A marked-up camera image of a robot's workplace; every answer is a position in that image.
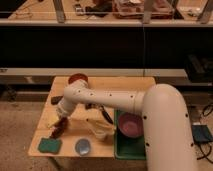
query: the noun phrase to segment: red bowl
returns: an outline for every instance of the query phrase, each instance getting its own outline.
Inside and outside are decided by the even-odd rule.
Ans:
[[[88,82],[88,77],[86,75],[77,73],[77,74],[73,74],[69,77],[68,83],[72,84],[73,82],[75,82],[76,80],[79,80],[79,79],[82,79],[82,80]]]
[[[138,138],[143,135],[142,118],[138,115],[124,113],[118,117],[118,128],[129,138]]]

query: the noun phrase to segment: table leg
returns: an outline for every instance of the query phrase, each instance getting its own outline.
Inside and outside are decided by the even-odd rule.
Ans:
[[[47,157],[47,159],[52,163],[52,165],[55,167],[57,171],[62,170],[62,167],[60,166],[60,164],[56,161],[54,157]]]

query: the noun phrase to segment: blue object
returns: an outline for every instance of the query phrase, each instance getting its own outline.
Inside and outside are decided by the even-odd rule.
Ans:
[[[80,139],[75,145],[75,151],[80,155],[84,156],[90,152],[91,146],[87,139]]]
[[[192,134],[196,143],[208,143],[213,141],[207,125],[192,125]]]

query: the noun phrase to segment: small silver bowl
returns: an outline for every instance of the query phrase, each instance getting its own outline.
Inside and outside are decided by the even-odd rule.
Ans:
[[[87,139],[80,139],[75,144],[75,151],[80,155],[84,156],[90,152],[91,146],[90,142]]]

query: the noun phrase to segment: pink bowl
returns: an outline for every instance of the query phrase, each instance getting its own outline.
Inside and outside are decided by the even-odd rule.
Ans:
[[[127,137],[138,138],[143,135],[142,118],[130,113],[121,114],[118,117],[118,128]]]

